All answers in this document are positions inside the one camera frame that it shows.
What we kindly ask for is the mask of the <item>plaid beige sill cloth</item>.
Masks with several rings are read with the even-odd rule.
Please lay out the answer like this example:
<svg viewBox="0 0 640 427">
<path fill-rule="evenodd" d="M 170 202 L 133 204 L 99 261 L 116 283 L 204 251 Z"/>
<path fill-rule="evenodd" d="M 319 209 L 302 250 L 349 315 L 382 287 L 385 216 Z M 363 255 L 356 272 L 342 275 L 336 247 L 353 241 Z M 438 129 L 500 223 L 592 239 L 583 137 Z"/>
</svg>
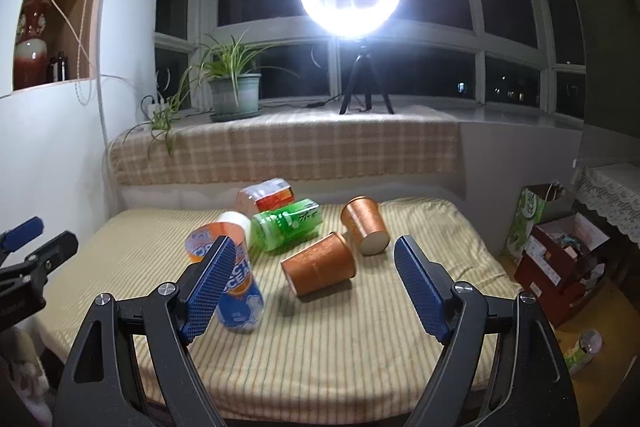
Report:
<svg viewBox="0 0 640 427">
<path fill-rule="evenodd" d="M 291 109 L 168 133 L 125 132 L 110 163 L 122 186 L 318 181 L 455 172 L 459 121 L 425 106 L 394 115 Z"/>
</svg>

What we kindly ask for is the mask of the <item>red cardboard box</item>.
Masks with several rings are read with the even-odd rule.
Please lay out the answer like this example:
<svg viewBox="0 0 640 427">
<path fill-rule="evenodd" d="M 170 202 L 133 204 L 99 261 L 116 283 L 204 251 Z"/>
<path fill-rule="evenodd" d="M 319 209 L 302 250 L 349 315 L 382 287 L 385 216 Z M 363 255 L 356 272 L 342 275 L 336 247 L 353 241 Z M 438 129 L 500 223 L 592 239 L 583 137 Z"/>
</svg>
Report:
<svg viewBox="0 0 640 427">
<path fill-rule="evenodd" d="M 588 303 L 606 269 L 611 239 L 581 213 L 535 225 L 514 279 L 558 327 Z"/>
</svg>

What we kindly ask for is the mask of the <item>striped yellow table cloth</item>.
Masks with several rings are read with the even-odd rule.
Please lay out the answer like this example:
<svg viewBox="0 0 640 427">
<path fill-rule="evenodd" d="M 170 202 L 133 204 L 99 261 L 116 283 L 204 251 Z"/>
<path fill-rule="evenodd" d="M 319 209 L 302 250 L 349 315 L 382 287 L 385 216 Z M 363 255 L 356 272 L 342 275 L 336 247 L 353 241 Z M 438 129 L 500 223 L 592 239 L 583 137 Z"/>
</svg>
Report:
<svg viewBox="0 0 640 427">
<path fill-rule="evenodd" d="M 250 265 L 264 298 L 257 329 L 242 333 L 220 323 L 217 307 L 188 350 L 224 420 L 352 425 L 412 412 L 442 344 L 424 331 L 396 270 L 394 246 L 411 236 L 431 262 L 482 294 L 513 299 L 518 286 L 488 253 L 480 236 L 442 199 L 397 199 L 378 205 L 390 245 L 363 256 L 343 233 L 341 207 L 321 207 L 323 222 L 309 239 L 266 253 L 254 247 Z M 135 209 L 119 213 L 60 266 L 44 288 L 35 322 L 44 344 L 65 364 L 82 321 L 102 293 L 144 297 L 179 280 L 192 265 L 184 242 L 217 221 L 217 210 Z M 297 297 L 281 261 L 331 232 L 352 250 L 356 277 Z M 143 388 L 163 400 L 145 337 L 134 337 Z"/>
</svg>

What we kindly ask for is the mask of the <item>blue orange Arctic Ocean cup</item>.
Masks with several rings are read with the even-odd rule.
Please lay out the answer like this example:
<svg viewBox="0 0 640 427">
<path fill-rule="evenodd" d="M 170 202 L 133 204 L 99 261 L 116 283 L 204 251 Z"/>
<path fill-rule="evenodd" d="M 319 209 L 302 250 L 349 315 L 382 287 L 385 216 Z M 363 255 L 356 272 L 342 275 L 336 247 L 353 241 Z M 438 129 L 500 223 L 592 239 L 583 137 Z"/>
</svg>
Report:
<svg viewBox="0 0 640 427">
<path fill-rule="evenodd" d="M 186 238 L 184 246 L 190 259 L 199 262 L 204 259 L 218 236 L 232 239 L 236 251 L 235 264 L 220 296 L 216 313 L 226 329 L 247 333 L 257 329 L 265 303 L 248 255 L 250 221 L 247 218 L 229 221 L 229 217 L 239 217 L 239 213 L 226 212 L 222 220 L 195 229 Z"/>
</svg>

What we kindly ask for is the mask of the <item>green potted spider plant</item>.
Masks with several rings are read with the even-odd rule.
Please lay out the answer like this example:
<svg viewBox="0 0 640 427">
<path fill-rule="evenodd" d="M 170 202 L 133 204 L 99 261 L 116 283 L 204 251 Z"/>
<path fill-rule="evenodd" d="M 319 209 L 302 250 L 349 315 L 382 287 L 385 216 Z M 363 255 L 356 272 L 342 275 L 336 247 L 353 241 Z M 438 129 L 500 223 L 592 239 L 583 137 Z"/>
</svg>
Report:
<svg viewBox="0 0 640 427">
<path fill-rule="evenodd" d="M 151 156 L 154 143 L 163 144 L 170 158 L 174 157 L 176 147 L 176 134 L 174 124 L 176 115 L 186 97 L 193 89 L 201 87 L 203 83 L 209 87 L 226 88 L 222 96 L 230 98 L 233 112 L 227 115 L 236 115 L 241 108 L 241 82 L 256 77 L 262 78 L 264 70 L 272 69 L 277 72 L 285 72 L 299 79 L 297 72 L 281 66 L 260 65 L 258 58 L 268 50 L 274 48 L 274 44 L 245 44 L 243 38 L 246 31 L 239 37 L 231 36 L 229 42 L 221 42 L 211 34 L 207 34 L 210 43 L 200 42 L 198 46 L 203 55 L 195 65 L 188 66 L 180 77 L 177 91 L 160 103 L 160 109 L 152 115 L 141 107 L 145 120 L 141 124 L 135 124 L 122 137 L 125 144 L 135 131 L 142 128 L 149 129 L 151 142 L 146 150 L 146 155 Z"/>
</svg>

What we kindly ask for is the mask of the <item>black light tripod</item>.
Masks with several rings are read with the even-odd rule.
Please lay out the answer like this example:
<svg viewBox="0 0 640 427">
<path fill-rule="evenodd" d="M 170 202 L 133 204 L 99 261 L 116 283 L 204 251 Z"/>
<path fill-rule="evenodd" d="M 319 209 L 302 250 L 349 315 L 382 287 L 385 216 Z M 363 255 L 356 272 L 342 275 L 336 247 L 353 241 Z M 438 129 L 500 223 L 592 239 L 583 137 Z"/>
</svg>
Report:
<svg viewBox="0 0 640 427">
<path fill-rule="evenodd" d="M 338 113 L 340 115 L 347 113 L 350 102 L 356 95 L 356 89 L 359 88 L 363 95 L 363 106 L 360 108 L 361 112 L 371 112 L 373 108 L 374 90 L 376 90 L 378 94 L 382 96 L 387 113 L 394 115 L 395 111 L 390 101 L 390 96 L 387 93 L 382 77 L 378 75 L 378 69 L 374 64 L 369 43 L 366 39 L 361 39 L 357 41 L 357 46 L 358 54 L 352 65 L 352 72 L 349 75 L 347 86 L 342 91 L 342 103 Z"/>
</svg>

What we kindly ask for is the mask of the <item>white plastic cup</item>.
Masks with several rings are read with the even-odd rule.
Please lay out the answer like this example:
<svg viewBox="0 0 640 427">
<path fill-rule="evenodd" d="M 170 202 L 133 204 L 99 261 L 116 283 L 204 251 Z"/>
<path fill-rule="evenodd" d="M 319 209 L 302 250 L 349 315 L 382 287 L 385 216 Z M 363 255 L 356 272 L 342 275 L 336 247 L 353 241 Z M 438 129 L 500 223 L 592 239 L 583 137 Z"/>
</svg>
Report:
<svg viewBox="0 0 640 427">
<path fill-rule="evenodd" d="M 221 213 L 217 219 L 218 222 L 232 223 L 237 225 L 244 232 L 245 242 L 250 243 L 250 218 L 239 211 L 228 210 Z"/>
</svg>

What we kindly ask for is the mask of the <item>brown paper cup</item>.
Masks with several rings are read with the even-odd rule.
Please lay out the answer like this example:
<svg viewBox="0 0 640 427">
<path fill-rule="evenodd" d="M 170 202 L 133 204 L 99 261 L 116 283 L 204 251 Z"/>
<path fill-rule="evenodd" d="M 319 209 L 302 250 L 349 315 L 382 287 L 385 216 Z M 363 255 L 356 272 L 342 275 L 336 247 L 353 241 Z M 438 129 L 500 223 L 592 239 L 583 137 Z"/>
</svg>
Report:
<svg viewBox="0 0 640 427">
<path fill-rule="evenodd" d="M 378 203 L 368 196 L 351 199 L 341 211 L 341 222 L 363 256 L 381 254 L 390 243 Z"/>
<path fill-rule="evenodd" d="M 322 291 L 356 277 L 357 267 L 352 250 L 341 233 L 331 232 L 282 260 L 281 269 L 297 297 Z"/>
</svg>

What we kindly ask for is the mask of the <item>white lace cloth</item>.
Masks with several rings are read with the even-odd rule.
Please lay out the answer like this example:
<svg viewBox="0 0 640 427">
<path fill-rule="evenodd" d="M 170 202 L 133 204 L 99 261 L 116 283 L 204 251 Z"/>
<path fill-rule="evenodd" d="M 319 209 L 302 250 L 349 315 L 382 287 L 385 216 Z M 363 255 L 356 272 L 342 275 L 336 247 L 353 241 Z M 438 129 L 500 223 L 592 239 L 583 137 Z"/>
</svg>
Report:
<svg viewBox="0 0 640 427">
<path fill-rule="evenodd" d="M 639 168 L 630 164 L 579 167 L 575 197 L 589 210 L 639 245 Z"/>
</svg>

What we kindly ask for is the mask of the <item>red white vase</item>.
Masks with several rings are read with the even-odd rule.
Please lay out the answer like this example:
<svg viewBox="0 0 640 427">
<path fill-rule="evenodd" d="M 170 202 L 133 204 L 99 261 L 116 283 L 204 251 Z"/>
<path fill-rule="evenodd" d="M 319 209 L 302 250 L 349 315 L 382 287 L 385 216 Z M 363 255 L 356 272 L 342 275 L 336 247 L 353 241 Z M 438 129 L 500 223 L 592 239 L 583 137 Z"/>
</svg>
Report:
<svg viewBox="0 0 640 427">
<path fill-rule="evenodd" d="M 42 34 L 47 26 L 46 12 L 49 6 L 50 2 L 47 0 L 32 0 L 22 7 L 14 48 L 15 90 L 39 86 L 46 80 L 48 47 Z"/>
</svg>

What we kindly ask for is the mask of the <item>far brown paper cup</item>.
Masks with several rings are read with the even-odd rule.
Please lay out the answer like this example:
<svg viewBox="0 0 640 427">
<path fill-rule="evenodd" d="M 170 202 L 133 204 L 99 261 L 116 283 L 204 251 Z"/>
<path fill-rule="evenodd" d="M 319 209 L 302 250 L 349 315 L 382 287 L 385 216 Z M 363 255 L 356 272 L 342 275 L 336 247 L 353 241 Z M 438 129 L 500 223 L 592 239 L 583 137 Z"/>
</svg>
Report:
<svg viewBox="0 0 640 427">
<path fill-rule="evenodd" d="M 368 196 L 351 199 L 341 211 L 341 222 L 363 256 L 381 254 L 390 243 L 378 203 Z"/>
</svg>

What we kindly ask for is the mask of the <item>green white paper bag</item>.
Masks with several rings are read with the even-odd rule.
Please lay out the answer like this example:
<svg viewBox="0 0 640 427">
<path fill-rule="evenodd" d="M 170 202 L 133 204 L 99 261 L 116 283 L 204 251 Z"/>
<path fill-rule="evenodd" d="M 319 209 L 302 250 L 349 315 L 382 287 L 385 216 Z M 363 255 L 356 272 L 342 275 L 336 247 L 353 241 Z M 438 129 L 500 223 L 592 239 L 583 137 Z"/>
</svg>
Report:
<svg viewBox="0 0 640 427">
<path fill-rule="evenodd" d="M 518 265 L 535 225 L 564 218 L 572 212 L 575 196 L 560 182 L 527 185 L 521 191 L 504 253 Z"/>
</svg>

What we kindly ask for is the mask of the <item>near brown paper cup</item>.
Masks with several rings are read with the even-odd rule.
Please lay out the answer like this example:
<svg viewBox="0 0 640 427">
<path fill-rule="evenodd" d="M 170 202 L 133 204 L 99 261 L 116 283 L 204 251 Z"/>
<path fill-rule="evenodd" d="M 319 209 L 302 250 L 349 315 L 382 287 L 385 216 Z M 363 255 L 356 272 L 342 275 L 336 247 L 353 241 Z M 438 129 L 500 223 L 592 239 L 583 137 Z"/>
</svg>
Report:
<svg viewBox="0 0 640 427">
<path fill-rule="evenodd" d="M 356 277 L 357 267 L 352 250 L 341 233 L 331 232 L 282 260 L 281 269 L 297 297 L 322 291 Z"/>
</svg>

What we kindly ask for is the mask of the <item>small green jar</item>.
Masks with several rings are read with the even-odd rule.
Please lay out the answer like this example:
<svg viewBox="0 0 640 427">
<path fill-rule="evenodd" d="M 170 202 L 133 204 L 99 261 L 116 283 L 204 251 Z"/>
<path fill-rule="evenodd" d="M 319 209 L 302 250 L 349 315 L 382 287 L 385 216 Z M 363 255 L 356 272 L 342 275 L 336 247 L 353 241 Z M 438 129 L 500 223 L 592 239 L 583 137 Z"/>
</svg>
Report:
<svg viewBox="0 0 640 427">
<path fill-rule="evenodd" d="M 570 375 L 581 371 L 601 351 L 602 335 L 597 329 L 588 329 L 580 335 L 576 343 L 564 352 L 565 364 Z"/>
</svg>

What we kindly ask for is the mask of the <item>green tea cup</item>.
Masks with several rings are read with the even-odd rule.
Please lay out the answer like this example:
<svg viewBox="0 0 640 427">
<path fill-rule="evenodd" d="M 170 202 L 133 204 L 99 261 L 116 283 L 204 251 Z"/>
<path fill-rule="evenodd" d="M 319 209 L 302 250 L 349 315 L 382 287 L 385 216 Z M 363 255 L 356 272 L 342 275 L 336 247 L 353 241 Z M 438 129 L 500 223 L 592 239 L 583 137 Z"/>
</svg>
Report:
<svg viewBox="0 0 640 427">
<path fill-rule="evenodd" d="M 260 251 L 275 251 L 317 232 L 323 217 L 320 205 L 305 198 L 250 218 L 250 243 Z"/>
</svg>

